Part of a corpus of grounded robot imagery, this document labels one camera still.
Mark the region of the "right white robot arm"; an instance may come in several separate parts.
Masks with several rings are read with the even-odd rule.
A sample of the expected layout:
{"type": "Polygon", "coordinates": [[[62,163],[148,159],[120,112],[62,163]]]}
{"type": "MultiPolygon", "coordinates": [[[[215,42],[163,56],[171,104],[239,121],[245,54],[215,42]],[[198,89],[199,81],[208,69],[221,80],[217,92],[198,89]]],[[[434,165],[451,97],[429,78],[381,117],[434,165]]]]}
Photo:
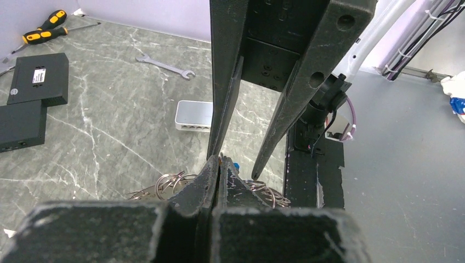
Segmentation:
{"type": "Polygon", "coordinates": [[[324,105],[351,80],[411,6],[388,1],[210,1],[213,117],[208,156],[220,153],[241,81],[280,93],[257,155],[260,177],[273,150],[310,103],[324,105]]]}

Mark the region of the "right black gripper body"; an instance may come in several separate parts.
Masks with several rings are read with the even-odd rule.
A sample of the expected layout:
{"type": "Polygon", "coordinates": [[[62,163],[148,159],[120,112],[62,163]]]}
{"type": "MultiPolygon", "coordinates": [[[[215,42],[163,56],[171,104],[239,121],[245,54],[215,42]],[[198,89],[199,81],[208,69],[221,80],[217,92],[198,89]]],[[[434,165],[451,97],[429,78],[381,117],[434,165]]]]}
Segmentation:
{"type": "Polygon", "coordinates": [[[242,79],[281,92],[328,4],[318,0],[250,1],[242,79]]]}

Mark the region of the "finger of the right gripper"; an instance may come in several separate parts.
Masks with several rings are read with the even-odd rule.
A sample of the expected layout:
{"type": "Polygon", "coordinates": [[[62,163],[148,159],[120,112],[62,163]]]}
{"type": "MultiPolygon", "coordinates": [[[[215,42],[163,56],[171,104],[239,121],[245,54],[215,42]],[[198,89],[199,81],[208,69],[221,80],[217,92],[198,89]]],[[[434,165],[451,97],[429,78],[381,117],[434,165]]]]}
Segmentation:
{"type": "Polygon", "coordinates": [[[213,116],[207,158],[220,154],[239,96],[249,1],[210,1],[213,116]]]}
{"type": "Polygon", "coordinates": [[[252,169],[259,179],[273,150],[375,14],[376,1],[329,1],[295,63],[252,169]]]}

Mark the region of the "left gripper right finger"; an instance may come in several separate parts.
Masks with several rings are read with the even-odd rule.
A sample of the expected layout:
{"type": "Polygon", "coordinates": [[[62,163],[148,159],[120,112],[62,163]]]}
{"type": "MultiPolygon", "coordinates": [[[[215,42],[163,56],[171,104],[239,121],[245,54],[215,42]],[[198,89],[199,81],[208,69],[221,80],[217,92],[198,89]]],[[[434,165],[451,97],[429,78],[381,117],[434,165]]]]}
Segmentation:
{"type": "Polygon", "coordinates": [[[341,209],[271,208],[220,166],[212,213],[213,262],[371,262],[355,220],[341,209]]]}

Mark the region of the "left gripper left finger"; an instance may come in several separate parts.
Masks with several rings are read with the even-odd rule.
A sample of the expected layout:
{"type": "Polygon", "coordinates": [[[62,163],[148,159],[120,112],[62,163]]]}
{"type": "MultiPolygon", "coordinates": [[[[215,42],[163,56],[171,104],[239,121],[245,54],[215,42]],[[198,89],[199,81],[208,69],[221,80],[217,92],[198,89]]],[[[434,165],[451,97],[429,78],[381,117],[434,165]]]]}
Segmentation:
{"type": "Polygon", "coordinates": [[[166,201],[53,201],[25,216],[2,262],[208,262],[220,160],[166,201]]]}

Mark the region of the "metal keyring with keys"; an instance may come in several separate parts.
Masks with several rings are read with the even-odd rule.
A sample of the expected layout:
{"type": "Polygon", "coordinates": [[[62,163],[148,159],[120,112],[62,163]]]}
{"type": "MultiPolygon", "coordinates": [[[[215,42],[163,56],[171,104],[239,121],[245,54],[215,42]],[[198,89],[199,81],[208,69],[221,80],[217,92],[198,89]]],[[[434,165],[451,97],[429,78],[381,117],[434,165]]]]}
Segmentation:
{"type": "MultiPolygon", "coordinates": [[[[185,171],[178,173],[169,173],[160,176],[156,182],[144,189],[129,192],[129,201],[149,201],[149,200],[168,200],[179,192],[185,194],[184,189],[190,184],[199,186],[200,189],[194,190],[195,195],[201,195],[208,192],[208,183],[196,180],[197,174],[189,174],[185,171]]],[[[243,181],[253,193],[272,208],[288,208],[291,201],[284,197],[282,193],[269,187],[263,181],[246,179],[243,181]]]]}

